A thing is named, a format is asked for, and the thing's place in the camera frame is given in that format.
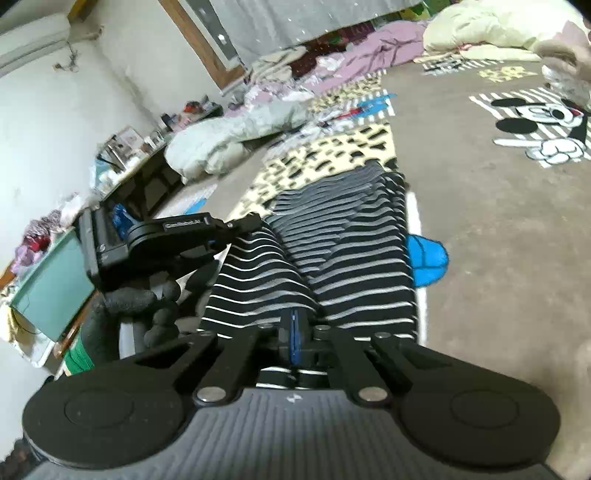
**black and white striped fabric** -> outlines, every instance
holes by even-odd
[[[423,63],[423,68],[425,72],[429,75],[445,75],[448,73],[454,72],[463,72],[464,70],[472,70],[472,69],[484,69],[486,67],[498,65],[500,63],[504,63],[503,60],[462,60],[462,62],[452,69],[450,68],[437,68],[439,65],[440,60],[435,61],[426,61]]]
[[[416,340],[404,185],[400,173],[371,160],[279,194],[261,230],[230,247],[200,328],[231,338],[299,307],[356,340],[381,331]],[[325,381],[325,372],[271,367],[259,386]]]

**silver bolt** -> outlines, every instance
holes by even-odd
[[[388,392],[381,387],[365,387],[359,390],[359,398],[365,401],[382,401],[388,398]]]
[[[220,387],[205,387],[197,392],[197,398],[205,402],[217,402],[226,397],[226,391]]]

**pink fabric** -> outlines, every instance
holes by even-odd
[[[384,25],[346,52],[335,75],[311,90],[316,94],[323,93],[356,77],[411,61],[423,54],[424,32],[422,24],[405,20]]]

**blue strip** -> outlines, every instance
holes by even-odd
[[[298,328],[297,310],[291,311],[290,324],[290,357],[292,365],[300,364],[301,336]]]

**door frame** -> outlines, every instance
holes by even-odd
[[[241,65],[226,70],[223,61],[217,56],[216,52],[206,40],[205,36],[199,30],[199,27],[191,19],[187,11],[178,0],[158,0],[165,12],[175,23],[177,28],[183,34],[187,43],[195,51],[198,57],[205,65],[207,72],[220,89],[224,89],[232,82],[244,75],[244,69]]]

